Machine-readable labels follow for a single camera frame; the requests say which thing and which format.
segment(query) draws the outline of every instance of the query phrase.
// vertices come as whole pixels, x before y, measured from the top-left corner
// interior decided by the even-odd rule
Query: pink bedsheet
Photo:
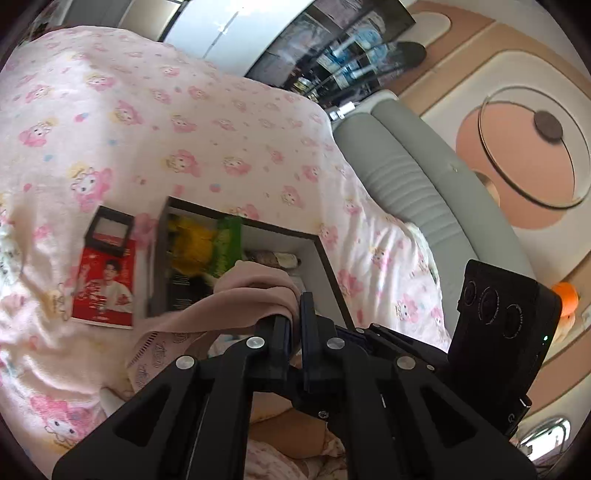
[[[25,257],[0,294],[0,411],[46,475],[104,418],[101,386],[131,394],[129,332],[69,321],[101,203],[137,216],[141,251],[168,195],[317,233],[358,325],[449,346],[420,234],[374,203],[326,115],[299,96],[127,31],[77,27],[12,55],[0,132],[0,210]],[[141,317],[145,286],[135,294]]]

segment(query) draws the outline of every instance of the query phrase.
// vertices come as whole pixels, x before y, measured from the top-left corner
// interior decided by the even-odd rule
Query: camera lens
[[[464,288],[464,302],[466,305],[472,305],[476,298],[476,284],[473,281],[468,282]]]
[[[505,338],[515,338],[521,330],[523,324],[523,313],[519,305],[509,305],[505,311],[505,328],[503,335]]]
[[[499,294],[494,288],[487,287],[480,298],[480,305],[478,305],[478,315],[480,319],[486,323],[492,323],[496,318],[496,313],[499,311]]]

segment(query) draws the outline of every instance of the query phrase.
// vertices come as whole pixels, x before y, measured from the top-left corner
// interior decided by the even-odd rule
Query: orange object
[[[562,299],[562,314],[560,317],[567,317],[574,313],[579,305],[579,294],[575,288],[566,282],[557,283],[552,290]]]

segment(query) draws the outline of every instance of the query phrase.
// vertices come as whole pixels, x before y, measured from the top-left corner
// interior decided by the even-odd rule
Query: green package
[[[240,217],[225,217],[217,221],[212,261],[207,270],[212,277],[221,277],[242,258],[241,227]]]

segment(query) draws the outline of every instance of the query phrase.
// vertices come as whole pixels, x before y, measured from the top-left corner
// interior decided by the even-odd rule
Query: silver screw head
[[[265,345],[265,339],[261,337],[250,337],[246,341],[246,346],[252,349],[261,348],[263,345]]]
[[[332,337],[326,341],[326,346],[332,350],[340,350],[345,346],[345,341],[339,337]]]
[[[186,370],[195,365],[195,359],[192,356],[183,355],[177,358],[177,368]]]
[[[416,364],[414,358],[408,355],[399,356],[396,360],[396,365],[403,370],[412,370]]]

